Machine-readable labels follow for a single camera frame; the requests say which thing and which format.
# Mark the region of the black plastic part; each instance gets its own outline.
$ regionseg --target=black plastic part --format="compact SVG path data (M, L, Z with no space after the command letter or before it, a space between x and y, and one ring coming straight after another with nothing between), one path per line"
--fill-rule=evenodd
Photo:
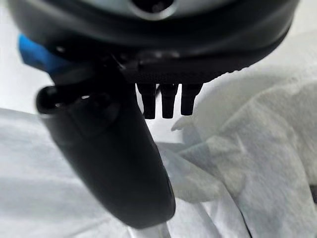
M181 113L183 116L193 114L196 96L200 93L203 84L183 84L182 86L182 106Z
M138 84L138 89L142 95L145 119L155 119L156 84Z
M162 94L162 115L165 119L171 119L174 116L175 96L178 91L178 84L160 85Z
M273 52L284 40L288 31L273 44L262 49L234 54L205 55L164 62L147 62L121 72L129 83L200 84L236 70L249 67Z
M169 220L173 191L134 95L117 102L98 93L65 103L63 96L47 87L38 94L37 108L88 189L129 226Z
M80 1L10 0L21 31L65 57L96 55L105 50L131 59L162 60L252 51L271 45L289 28L299 0L239 0L203 15L148 22L107 14Z

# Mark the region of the blue plastic tab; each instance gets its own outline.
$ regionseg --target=blue plastic tab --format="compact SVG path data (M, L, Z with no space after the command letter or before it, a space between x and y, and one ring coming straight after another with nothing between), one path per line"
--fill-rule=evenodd
M49 74L58 72L60 69L73 64L61 57L53 55L46 48L23 35L19 37L19 50L25 64Z

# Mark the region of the white cloth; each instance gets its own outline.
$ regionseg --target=white cloth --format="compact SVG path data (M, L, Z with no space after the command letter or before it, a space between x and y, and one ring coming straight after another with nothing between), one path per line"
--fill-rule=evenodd
M206 84L195 113L148 121L176 214L146 230L92 197L34 115L0 111L1 238L316 238L317 31Z

